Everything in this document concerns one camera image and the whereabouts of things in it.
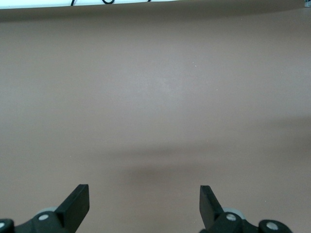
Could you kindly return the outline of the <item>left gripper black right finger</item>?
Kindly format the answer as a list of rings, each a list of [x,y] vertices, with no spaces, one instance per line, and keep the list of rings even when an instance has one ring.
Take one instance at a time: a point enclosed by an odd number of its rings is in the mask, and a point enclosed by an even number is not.
[[[291,233],[282,222],[264,219],[257,226],[249,223],[244,214],[234,208],[222,207],[208,185],[200,186],[199,210],[204,229],[202,233]]]

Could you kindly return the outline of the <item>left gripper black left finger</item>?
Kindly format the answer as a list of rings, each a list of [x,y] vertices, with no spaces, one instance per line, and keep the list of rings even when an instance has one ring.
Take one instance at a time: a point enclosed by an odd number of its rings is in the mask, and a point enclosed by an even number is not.
[[[89,185],[78,185],[53,211],[43,211],[16,226],[9,218],[0,220],[2,233],[75,233],[90,208]]]

